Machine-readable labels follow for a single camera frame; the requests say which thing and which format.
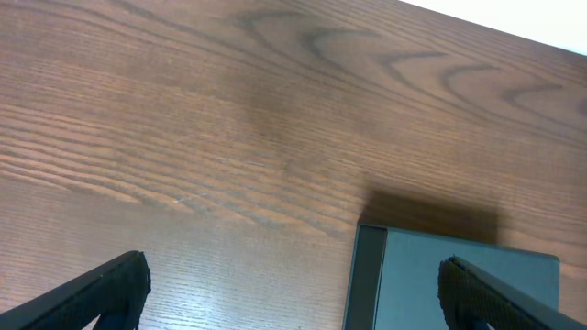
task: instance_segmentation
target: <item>rectangular object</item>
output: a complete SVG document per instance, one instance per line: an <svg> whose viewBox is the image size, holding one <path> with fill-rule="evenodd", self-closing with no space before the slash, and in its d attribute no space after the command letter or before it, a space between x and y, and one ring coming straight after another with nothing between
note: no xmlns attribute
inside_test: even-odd
<svg viewBox="0 0 587 330"><path fill-rule="evenodd" d="M359 225L344 330L447 329L437 297L438 266L458 256L555 310L559 259L550 255Z"/></svg>

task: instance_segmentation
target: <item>wood grain pattern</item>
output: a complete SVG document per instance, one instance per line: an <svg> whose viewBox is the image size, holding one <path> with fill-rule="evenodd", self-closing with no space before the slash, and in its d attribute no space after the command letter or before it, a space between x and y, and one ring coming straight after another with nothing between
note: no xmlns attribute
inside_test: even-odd
<svg viewBox="0 0 587 330"><path fill-rule="evenodd" d="M389 0L3 0L0 43L0 310L144 249L146 328L339 328L384 190L587 322L584 57Z"/></svg>

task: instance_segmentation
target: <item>wooden surface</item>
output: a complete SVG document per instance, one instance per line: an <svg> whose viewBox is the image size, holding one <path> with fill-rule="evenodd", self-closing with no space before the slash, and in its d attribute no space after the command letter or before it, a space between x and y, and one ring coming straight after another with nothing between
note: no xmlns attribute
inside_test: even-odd
<svg viewBox="0 0 587 330"><path fill-rule="evenodd" d="M129 249L145 329L338 329L361 213L560 257L587 59L391 0L0 1L0 310Z"/></svg>

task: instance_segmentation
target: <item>wooden table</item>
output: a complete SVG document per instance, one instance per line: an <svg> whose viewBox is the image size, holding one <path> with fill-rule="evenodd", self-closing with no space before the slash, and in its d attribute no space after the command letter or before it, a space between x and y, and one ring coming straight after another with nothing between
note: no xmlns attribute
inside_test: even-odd
<svg viewBox="0 0 587 330"><path fill-rule="evenodd" d="M146 252L144 329L339 329L364 219L554 254L587 59L391 0L2 0L0 311Z"/></svg>

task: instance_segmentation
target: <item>white floor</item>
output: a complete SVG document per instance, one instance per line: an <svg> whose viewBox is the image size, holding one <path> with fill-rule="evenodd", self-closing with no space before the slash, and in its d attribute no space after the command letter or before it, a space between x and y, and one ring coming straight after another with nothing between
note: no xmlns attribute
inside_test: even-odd
<svg viewBox="0 0 587 330"><path fill-rule="evenodd" d="M403 0L587 55L587 0Z"/></svg>

